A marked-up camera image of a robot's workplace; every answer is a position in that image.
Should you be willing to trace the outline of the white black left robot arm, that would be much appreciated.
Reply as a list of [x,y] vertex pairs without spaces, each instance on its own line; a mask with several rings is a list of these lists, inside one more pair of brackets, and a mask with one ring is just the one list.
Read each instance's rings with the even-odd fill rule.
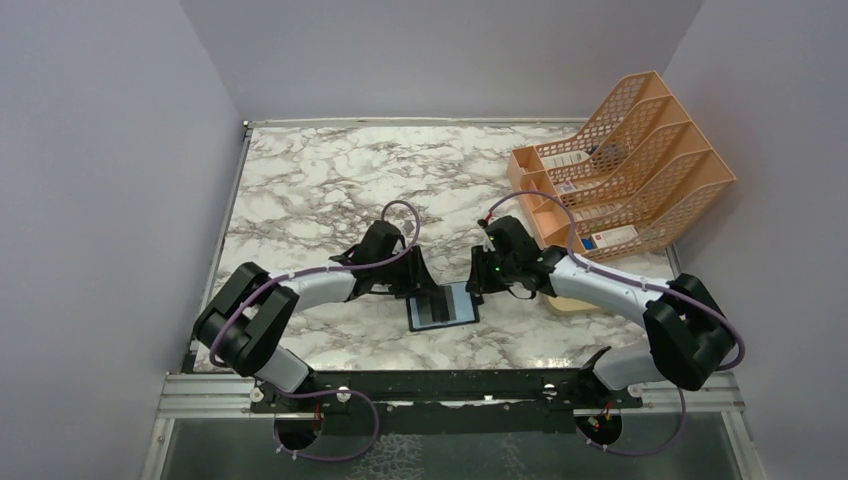
[[299,312],[344,303],[386,287],[409,307],[424,307],[432,319],[445,319],[453,307],[449,286],[429,275],[421,250],[408,246],[394,225],[377,220],[362,240],[325,266],[273,276],[254,262],[240,265],[199,315],[193,336],[210,356],[243,377],[276,387],[285,407],[298,411],[313,401],[311,367],[281,347]]

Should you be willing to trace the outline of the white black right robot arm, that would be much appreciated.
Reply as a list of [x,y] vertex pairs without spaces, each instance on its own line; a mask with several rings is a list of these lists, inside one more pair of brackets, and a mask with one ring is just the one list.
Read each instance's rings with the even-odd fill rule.
[[574,387],[587,405],[600,407],[634,384],[669,381],[697,391],[733,350],[737,335],[703,283],[681,274],[662,281],[592,262],[565,247],[540,248],[519,220],[481,221],[484,241],[471,250],[470,294],[505,292],[520,285],[531,294],[577,299],[619,315],[646,340],[605,347],[580,369]]

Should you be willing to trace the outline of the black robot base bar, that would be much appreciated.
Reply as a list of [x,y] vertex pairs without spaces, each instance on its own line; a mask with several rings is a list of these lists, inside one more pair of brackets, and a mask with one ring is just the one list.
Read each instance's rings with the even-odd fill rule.
[[590,396],[577,368],[319,371],[293,399],[257,383],[250,411],[284,430],[333,436],[543,432],[571,434],[578,415],[638,409],[625,390]]

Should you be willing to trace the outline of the black leather card holder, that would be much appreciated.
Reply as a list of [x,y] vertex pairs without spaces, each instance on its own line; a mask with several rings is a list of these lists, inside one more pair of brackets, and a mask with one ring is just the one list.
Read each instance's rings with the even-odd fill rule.
[[480,300],[466,291],[466,282],[439,285],[435,291],[406,299],[411,332],[478,323]]

